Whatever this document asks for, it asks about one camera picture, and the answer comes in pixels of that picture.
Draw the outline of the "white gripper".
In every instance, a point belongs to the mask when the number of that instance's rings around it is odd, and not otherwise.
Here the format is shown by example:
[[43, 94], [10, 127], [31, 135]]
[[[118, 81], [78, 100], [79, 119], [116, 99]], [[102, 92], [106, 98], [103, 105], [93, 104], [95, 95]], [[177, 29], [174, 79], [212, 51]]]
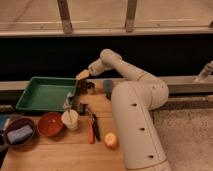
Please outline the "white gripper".
[[100, 59], [97, 59], [96, 61], [92, 62], [89, 66], [88, 66], [88, 70], [85, 69], [83, 71], [81, 71], [77, 76], [76, 79], [77, 80], [82, 80], [82, 79], [86, 79], [89, 77], [89, 73], [92, 76], [98, 76], [101, 73], [103, 73], [105, 71], [105, 65], [102, 63], [102, 61]]

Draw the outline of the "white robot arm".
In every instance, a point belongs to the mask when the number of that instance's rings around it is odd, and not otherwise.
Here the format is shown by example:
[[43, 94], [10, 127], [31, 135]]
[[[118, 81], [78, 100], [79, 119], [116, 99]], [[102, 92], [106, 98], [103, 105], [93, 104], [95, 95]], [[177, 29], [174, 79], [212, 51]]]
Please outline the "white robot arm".
[[172, 171], [149, 114], [167, 102], [167, 84], [110, 49], [88, 66], [92, 76], [112, 69], [125, 78], [113, 88], [111, 105], [126, 171]]

